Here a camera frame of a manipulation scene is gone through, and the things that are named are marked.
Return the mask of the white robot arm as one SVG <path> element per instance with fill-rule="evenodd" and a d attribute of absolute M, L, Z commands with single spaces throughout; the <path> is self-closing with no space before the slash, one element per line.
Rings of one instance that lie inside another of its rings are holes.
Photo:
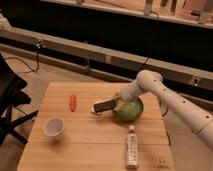
<path fill-rule="evenodd" d="M 122 111 L 128 103 L 146 92 L 156 95 L 213 151 L 213 115 L 166 87 L 158 72 L 142 70 L 135 80 L 123 86 L 116 110 Z"/>

